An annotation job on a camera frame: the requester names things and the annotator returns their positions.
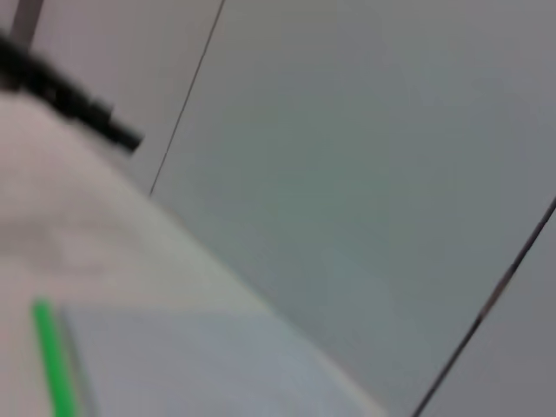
table surface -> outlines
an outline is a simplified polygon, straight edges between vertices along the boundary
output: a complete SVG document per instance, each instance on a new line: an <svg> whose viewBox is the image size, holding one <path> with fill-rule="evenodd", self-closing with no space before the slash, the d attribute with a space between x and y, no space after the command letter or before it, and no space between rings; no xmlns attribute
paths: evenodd
<svg viewBox="0 0 556 417"><path fill-rule="evenodd" d="M0 97L3 415L50 415L30 316L37 296L272 314L179 221L102 158L92 137L28 97ZM335 364L319 357L368 415L384 415Z"/></svg>

wall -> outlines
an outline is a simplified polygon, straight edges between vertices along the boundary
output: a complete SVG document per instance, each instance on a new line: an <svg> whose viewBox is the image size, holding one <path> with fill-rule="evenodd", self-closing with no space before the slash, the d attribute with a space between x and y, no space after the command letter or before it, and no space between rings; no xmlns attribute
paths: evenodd
<svg viewBox="0 0 556 417"><path fill-rule="evenodd" d="M547 223L423 417L553 414L554 248L556 218Z"/></svg>
<svg viewBox="0 0 556 417"><path fill-rule="evenodd" d="M149 191L219 0L47 0L33 49L146 139L126 170Z"/></svg>
<svg viewBox="0 0 556 417"><path fill-rule="evenodd" d="M550 0L228 0L154 196L407 416L554 194Z"/></svg>
<svg viewBox="0 0 556 417"><path fill-rule="evenodd" d="M0 0L0 29L8 33L16 15L18 0Z"/></svg>

black object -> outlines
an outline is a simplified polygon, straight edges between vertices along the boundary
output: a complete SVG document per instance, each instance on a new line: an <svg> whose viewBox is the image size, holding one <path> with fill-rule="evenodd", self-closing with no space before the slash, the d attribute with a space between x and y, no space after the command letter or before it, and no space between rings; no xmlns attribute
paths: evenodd
<svg viewBox="0 0 556 417"><path fill-rule="evenodd" d="M110 107L90 99L47 63L3 35L0 35L0 74L7 77L10 87L26 89L61 115L80 120L129 152L134 152L141 143L141 136L112 120Z"/></svg>

white wall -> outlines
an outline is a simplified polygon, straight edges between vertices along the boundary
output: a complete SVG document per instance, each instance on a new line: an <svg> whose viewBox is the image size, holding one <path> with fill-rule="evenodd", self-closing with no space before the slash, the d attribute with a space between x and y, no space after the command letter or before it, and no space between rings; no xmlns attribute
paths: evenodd
<svg viewBox="0 0 556 417"><path fill-rule="evenodd" d="M0 30L10 32L18 3L19 0L0 0Z"/></svg>
<svg viewBox="0 0 556 417"><path fill-rule="evenodd" d="M408 416L552 199L552 0L228 0L155 198Z"/></svg>
<svg viewBox="0 0 556 417"><path fill-rule="evenodd" d="M45 0L33 48L146 134L129 172L149 190L219 0Z"/></svg>
<svg viewBox="0 0 556 417"><path fill-rule="evenodd" d="M555 248L552 218L423 417L554 415Z"/></svg>

green marker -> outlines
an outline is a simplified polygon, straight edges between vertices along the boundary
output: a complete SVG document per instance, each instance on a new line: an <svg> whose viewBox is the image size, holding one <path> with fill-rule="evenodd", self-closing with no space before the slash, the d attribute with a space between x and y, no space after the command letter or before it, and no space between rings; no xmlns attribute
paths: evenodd
<svg viewBox="0 0 556 417"><path fill-rule="evenodd" d="M76 397L63 358L63 343L56 329L53 308L46 300L36 300L33 302L32 312L54 416L77 417Z"/></svg>

